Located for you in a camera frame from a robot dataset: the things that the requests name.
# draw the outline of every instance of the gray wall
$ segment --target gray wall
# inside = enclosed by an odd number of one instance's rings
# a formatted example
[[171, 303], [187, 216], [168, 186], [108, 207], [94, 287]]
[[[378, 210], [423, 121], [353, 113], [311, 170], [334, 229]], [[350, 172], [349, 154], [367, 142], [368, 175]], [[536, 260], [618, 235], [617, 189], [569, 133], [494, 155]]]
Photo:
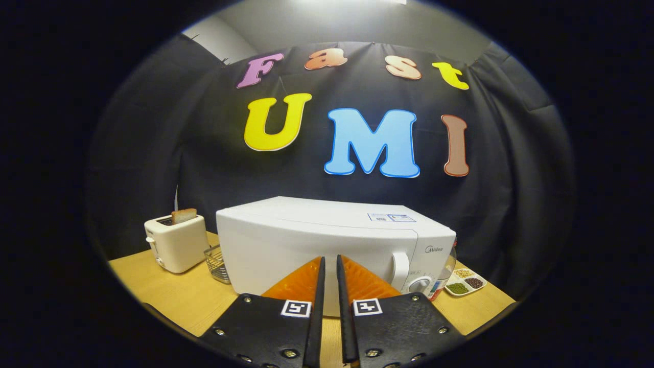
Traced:
[[227, 63], [295, 45], [389, 43], [472, 64], [490, 39], [444, 9], [407, 0], [244, 0], [184, 31]]
[[193, 38], [217, 58], [230, 64], [256, 55], [257, 51], [217, 14], [209, 16], [182, 32]]

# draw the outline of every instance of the microwave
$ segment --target microwave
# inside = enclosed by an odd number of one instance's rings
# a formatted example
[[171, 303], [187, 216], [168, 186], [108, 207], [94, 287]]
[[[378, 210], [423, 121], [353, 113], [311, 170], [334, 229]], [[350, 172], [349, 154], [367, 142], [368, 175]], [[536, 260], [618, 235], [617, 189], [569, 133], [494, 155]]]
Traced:
[[237, 293], [261, 295], [324, 256], [323, 314], [339, 316], [342, 254], [400, 293], [431, 297], [456, 233], [405, 206], [277, 196], [216, 211], [220, 248]]

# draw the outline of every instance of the blue letter m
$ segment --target blue letter m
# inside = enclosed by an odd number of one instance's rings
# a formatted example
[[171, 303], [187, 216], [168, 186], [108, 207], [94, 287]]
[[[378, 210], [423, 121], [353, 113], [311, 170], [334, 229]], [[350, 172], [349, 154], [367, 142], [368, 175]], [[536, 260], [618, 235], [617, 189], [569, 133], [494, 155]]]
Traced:
[[350, 161], [350, 145], [359, 164], [370, 174], [381, 152], [386, 149], [386, 161], [379, 171], [390, 177], [417, 177], [420, 168], [413, 160], [411, 127], [416, 119], [414, 113], [404, 110], [388, 110], [373, 132], [357, 109], [335, 109], [327, 116], [334, 122], [334, 148], [332, 159], [325, 164], [328, 174], [349, 175], [354, 172]]

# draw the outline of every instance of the wire basket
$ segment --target wire basket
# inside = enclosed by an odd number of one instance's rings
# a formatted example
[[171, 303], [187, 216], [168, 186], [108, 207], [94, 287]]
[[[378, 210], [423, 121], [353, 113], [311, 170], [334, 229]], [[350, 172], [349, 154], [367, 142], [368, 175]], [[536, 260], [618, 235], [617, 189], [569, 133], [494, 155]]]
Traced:
[[230, 277], [227, 275], [227, 269], [225, 268], [225, 262], [222, 260], [220, 246], [209, 248], [204, 251], [204, 254], [211, 276], [224, 284], [231, 284], [232, 282], [230, 281]]

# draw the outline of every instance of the table top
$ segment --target table top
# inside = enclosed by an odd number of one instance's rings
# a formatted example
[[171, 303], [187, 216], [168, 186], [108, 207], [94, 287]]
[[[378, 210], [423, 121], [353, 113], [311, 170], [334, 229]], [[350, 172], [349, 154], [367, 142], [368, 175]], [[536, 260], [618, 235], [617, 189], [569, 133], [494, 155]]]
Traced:
[[[218, 244], [218, 236], [207, 232], [209, 244]], [[202, 261], [182, 274], [160, 267], [151, 250], [109, 261], [125, 287], [139, 301], [151, 304], [164, 316], [199, 337], [234, 302], [238, 294], [231, 285], [215, 280]], [[455, 269], [467, 268], [456, 262]], [[443, 291], [434, 301], [436, 308], [463, 335], [487, 323], [515, 301], [490, 282], [463, 297]], [[342, 368], [340, 319], [322, 320], [321, 367]]]

